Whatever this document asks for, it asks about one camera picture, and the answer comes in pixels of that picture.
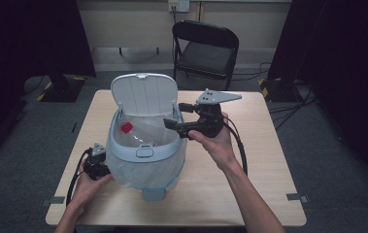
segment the red object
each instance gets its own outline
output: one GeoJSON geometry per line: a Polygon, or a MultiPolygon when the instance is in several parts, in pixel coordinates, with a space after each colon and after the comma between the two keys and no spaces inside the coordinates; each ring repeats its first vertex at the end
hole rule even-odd
{"type": "Polygon", "coordinates": [[[123,133],[129,133],[133,128],[133,125],[130,122],[126,122],[120,128],[123,133]]]}

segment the trash can lid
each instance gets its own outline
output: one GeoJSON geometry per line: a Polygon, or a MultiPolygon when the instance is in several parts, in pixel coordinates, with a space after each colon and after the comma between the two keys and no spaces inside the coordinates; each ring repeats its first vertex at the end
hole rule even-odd
{"type": "Polygon", "coordinates": [[[115,78],[111,91],[124,114],[154,117],[171,114],[177,104],[178,87],[166,75],[142,73],[115,78]]]}

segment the wire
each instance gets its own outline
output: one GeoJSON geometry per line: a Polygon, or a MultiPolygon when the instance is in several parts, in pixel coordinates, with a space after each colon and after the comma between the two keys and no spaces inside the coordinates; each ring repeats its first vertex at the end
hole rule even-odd
{"type": "Polygon", "coordinates": [[[239,149],[239,153],[241,154],[241,160],[242,160],[242,168],[243,168],[243,170],[244,170],[244,172],[245,172],[245,174],[246,175],[248,175],[248,163],[247,163],[247,155],[245,154],[245,149],[244,149],[244,144],[242,144],[242,142],[241,142],[241,139],[240,139],[240,137],[239,137],[239,134],[238,134],[238,130],[237,130],[237,132],[235,132],[232,128],[231,128],[231,126],[229,126],[227,123],[223,123],[223,125],[227,128],[227,129],[229,129],[229,131],[232,133],[232,135],[234,136],[234,138],[235,138],[235,140],[236,140],[236,142],[237,142],[237,144],[238,144],[238,149],[239,149]]]}
{"type": "Polygon", "coordinates": [[[271,64],[271,62],[262,62],[259,64],[259,72],[256,73],[234,73],[233,75],[253,75],[253,77],[247,79],[232,79],[232,81],[248,81],[258,78],[261,74],[266,73],[269,69],[262,71],[262,65],[271,64]]]}
{"type": "MultiPolygon", "coordinates": [[[[176,7],[172,7],[172,15],[174,16],[174,24],[177,23],[176,7]]],[[[175,64],[175,38],[172,35],[172,62],[175,64]]]]}
{"type": "Polygon", "coordinates": [[[239,140],[241,140],[241,136],[239,136],[239,132],[238,132],[238,129],[237,129],[237,127],[236,127],[235,123],[234,123],[230,118],[228,118],[228,117],[226,117],[226,116],[224,116],[224,118],[226,118],[229,122],[231,122],[231,124],[232,124],[232,125],[234,126],[234,128],[235,128],[236,135],[238,136],[239,140]]]}
{"type": "Polygon", "coordinates": [[[187,88],[187,87],[183,87],[183,86],[178,86],[178,89],[179,90],[194,90],[194,89],[190,89],[190,88],[187,88]]]}
{"type": "Polygon", "coordinates": [[[280,112],[284,112],[284,111],[293,110],[295,108],[296,108],[296,105],[294,105],[294,106],[283,106],[283,107],[278,107],[278,108],[270,109],[269,110],[269,113],[270,114],[275,114],[275,113],[280,113],[280,112]]]}
{"type": "Polygon", "coordinates": [[[80,170],[81,163],[84,160],[84,156],[86,154],[90,154],[90,153],[92,153],[92,148],[89,148],[89,149],[85,150],[84,153],[81,155],[80,161],[78,162],[77,169],[75,170],[74,177],[71,180],[71,184],[69,185],[68,193],[66,195],[66,206],[68,206],[69,203],[71,202],[72,192],[73,192],[74,187],[75,187],[75,182],[77,181],[79,175],[81,174],[81,173],[78,174],[78,171],[80,170]]]}
{"type": "Polygon", "coordinates": [[[309,105],[309,104],[312,104],[315,102],[315,100],[317,98],[313,98],[311,101],[308,102],[309,100],[309,97],[312,93],[312,87],[310,87],[310,90],[308,91],[308,94],[307,96],[305,97],[304,101],[302,101],[301,103],[298,103],[296,106],[294,107],[290,107],[290,108],[286,108],[286,109],[283,109],[283,110],[278,110],[278,111],[275,111],[275,112],[271,112],[271,114],[273,113],[279,113],[279,112],[284,112],[284,111],[289,111],[291,110],[289,113],[287,113],[285,116],[282,116],[282,117],[278,117],[278,118],[275,118],[273,120],[273,122],[275,123],[275,121],[279,120],[279,119],[284,119],[276,128],[275,130],[278,130],[289,118],[291,118],[296,112],[298,112],[298,110],[302,109],[303,107],[309,105]]]}
{"type": "MultiPolygon", "coordinates": [[[[199,9],[204,9],[203,2],[199,2],[199,9]]],[[[198,21],[202,21],[201,20],[201,15],[202,15],[203,11],[198,11],[198,21]]]]}

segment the trash can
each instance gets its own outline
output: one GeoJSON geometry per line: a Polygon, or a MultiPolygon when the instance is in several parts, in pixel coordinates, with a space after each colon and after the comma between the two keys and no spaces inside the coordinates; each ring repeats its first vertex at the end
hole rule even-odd
{"type": "Polygon", "coordinates": [[[184,122],[177,84],[165,75],[130,74],[115,78],[111,91],[118,109],[106,146],[108,168],[124,186],[142,190],[145,200],[162,200],[185,161],[187,139],[163,122],[184,122]]]}

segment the table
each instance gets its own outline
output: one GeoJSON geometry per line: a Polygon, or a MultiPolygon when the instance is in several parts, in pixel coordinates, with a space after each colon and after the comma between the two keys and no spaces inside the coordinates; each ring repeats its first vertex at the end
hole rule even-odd
{"type": "MultiPolygon", "coordinates": [[[[179,103],[194,104],[202,91],[179,91],[179,103]]],[[[248,159],[249,177],[282,225],[301,226],[306,217],[296,193],[263,96],[257,92],[232,92],[242,99],[221,104],[236,124],[248,159]]],[[[55,196],[66,196],[81,154],[94,142],[106,144],[117,105],[110,90],[95,93],[79,137],[69,157],[55,196]]],[[[198,119],[184,113],[185,121],[198,119]]],[[[51,204],[48,224],[56,225],[65,204],[51,204]]],[[[186,163],[176,187],[164,200],[146,202],[140,190],[116,181],[107,183],[85,208],[78,224],[130,226],[240,226],[244,225],[235,198],[223,173],[202,146],[189,141],[186,163]]]]}

